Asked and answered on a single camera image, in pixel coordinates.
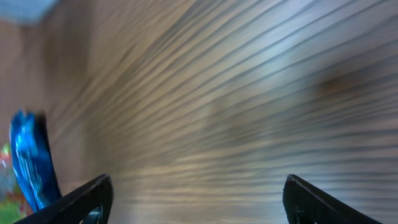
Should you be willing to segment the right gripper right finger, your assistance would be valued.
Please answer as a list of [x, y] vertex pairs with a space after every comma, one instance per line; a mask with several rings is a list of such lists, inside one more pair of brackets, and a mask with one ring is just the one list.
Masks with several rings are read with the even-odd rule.
[[285, 181], [283, 205], [289, 224], [381, 224], [294, 174]]

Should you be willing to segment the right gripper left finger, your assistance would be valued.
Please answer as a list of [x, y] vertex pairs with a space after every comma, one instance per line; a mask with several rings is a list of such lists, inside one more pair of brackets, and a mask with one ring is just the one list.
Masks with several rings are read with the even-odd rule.
[[101, 174], [16, 224], [107, 224], [113, 199], [111, 177]]

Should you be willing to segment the green red snack bag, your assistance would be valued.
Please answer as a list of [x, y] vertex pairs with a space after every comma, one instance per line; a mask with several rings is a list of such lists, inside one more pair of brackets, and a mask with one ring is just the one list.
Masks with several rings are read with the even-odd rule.
[[11, 150], [8, 144], [1, 149], [1, 224], [15, 223], [33, 214], [25, 199], [12, 167]]

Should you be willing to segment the blue snack bar wrapper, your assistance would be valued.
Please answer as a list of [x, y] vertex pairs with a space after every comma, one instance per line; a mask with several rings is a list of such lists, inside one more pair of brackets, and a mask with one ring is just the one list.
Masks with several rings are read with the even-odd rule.
[[44, 114], [18, 111], [9, 128], [12, 166], [34, 212], [62, 197], [50, 153]]

